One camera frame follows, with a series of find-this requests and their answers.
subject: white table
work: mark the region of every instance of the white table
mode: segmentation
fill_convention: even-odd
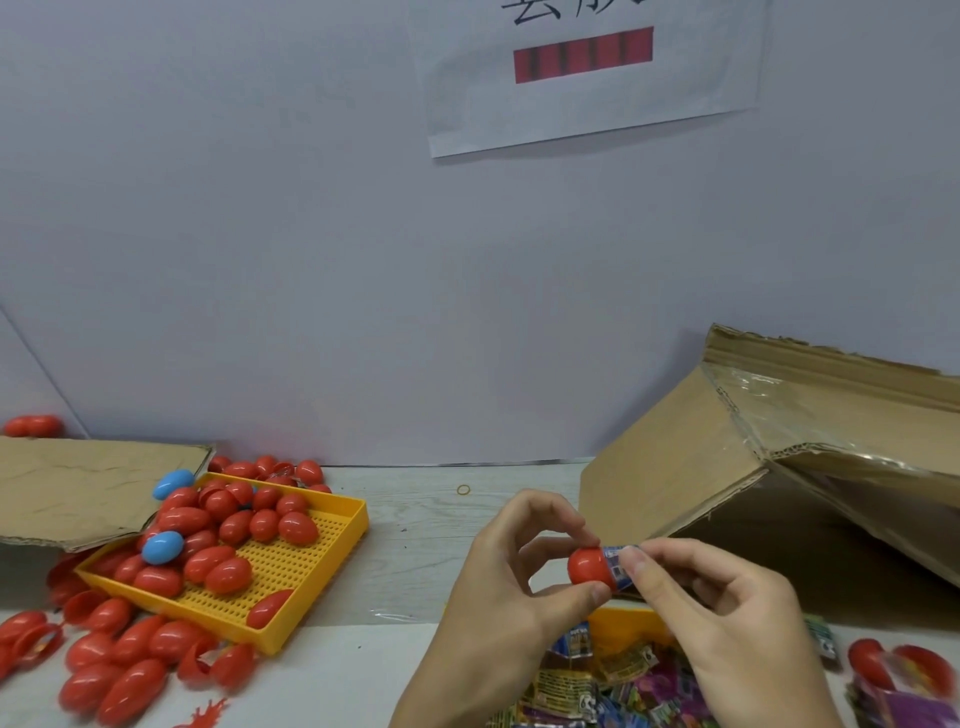
[[[474,534],[522,488],[562,493],[576,502],[583,463],[464,468],[330,469],[335,493],[367,500],[370,532],[318,600],[282,656],[257,673],[232,699],[219,728],[269,725],[385,725],[441,616],[450,587]],[[457,495],[459,485],[469,494]],[[0,619],[41,607],[43,577],[52,549],[0,546]],[[538,575],[534,586],[565,581],[562,562]],[[896,633],[837,627],[841,651],[867,634],[894,646],[911,642],[960,665],[960,639],[945,633]],[[74,721],[51,707],[67,677],[62,653],[33,673],[17,674],[0,688],[0,728],[61,728]],[[846,677],[830,675],[845,720]],[[363,691],[361,703],[346,696]],[[171,681],[139,728],[170,728],[214,691],[192,693]]]

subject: cardboard box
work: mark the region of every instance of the cardboard box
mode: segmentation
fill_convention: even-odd
[[[0,437],[0,542],[80,551],[139,533],[156,482],[206,469],[212,448]]]
[[[700,538],[871,626],[960,626],[957,506],[960,379],[721,326],[580,486],[606,544]]]

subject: hand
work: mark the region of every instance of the hand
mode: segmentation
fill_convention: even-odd
[[[599,544],[564,497],[521,491],[512,498],[473,540],[390,727],[475,728],[514,703],[546,649],[611,596],[600,582],[531,594],[530,577],[551,559]]]
[[[723,728],[842,728],[783,576],[692,539],[628,546],[620,565],[676,636]]]

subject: yellow plastic tray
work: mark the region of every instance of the yellow plastic tray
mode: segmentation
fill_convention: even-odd
[[[591,614],[590,640],[600,655],[619,652],[641,640],[672,644],[673,635],[660,616],[648,606],[606,606]]]
[[[206,473],[198,478],[198,489],[212,478]],[[230,480],[245,480],[234,477]],[[247,480],[254,486],[265,483]],[[203,587],[185,584],[176,599],[167,599],[87,570],[105,554],[135,541],[136,537],[108,544],[85,559],[77,574],[90,586],[111,596],[123,596],[142,609],[173,619],[190,619],[214,634],[236,643],[251,643],[265,655],[275,655],[296,629],[310,605],[324,590],[327,582],[370,526],[367,502],[359,498],[334,496],[303,488],[276,487],[284,494],[299,493],[309,504],[309,516],[320,529],[320,540],[312,546],[291,546],[276,537],[268,544],[249,540],[237,554],[250,560],[253,582],[246,591],[234,596],[217,596]],[[247,613],[264,596],[283,589],[293,589],[290,598],[280,607],[263,629],[250,629]]]

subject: white wall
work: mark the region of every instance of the white wall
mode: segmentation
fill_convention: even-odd
[[[960,371],[955,0],[777,0],[758,110],[440,162],[403,7],[0,6],[0,304],[94,435],[585,455],[713,320]]]
[[[0,311],[0,425],[19,415],[57,415],[67,435],[85,436],[83,424]]]

